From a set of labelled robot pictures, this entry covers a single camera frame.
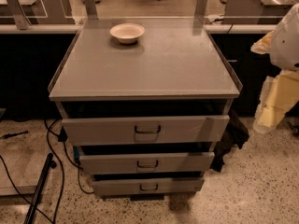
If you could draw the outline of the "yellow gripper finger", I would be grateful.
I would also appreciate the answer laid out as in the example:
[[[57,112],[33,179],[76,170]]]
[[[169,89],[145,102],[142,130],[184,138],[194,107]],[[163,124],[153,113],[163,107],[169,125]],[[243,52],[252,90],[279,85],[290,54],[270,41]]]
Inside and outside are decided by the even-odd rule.
[[[271,31],[266,35],[264,35],[261,39],[259,39],[251,46],[250,50],[254,53],[261,54],[261,55],[268,54],[271,49],[271,41],[272,41],[273,34],[274,32]]]
[[[298,102],[298,72],[281,71],[275,77],[267,77],[262,86],[253,129],[258,133],[274,131]]]

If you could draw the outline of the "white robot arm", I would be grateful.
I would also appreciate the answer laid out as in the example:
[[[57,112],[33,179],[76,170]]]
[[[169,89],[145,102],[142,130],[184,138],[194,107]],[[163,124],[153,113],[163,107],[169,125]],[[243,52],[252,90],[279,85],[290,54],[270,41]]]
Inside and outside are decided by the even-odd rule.
[[[295,4],[276,28],[251,46],[257,54],[268,54],[270,62],[281,69],[267,77],[260,93],[253,129],[269,133],[299,102],[299,4]]]

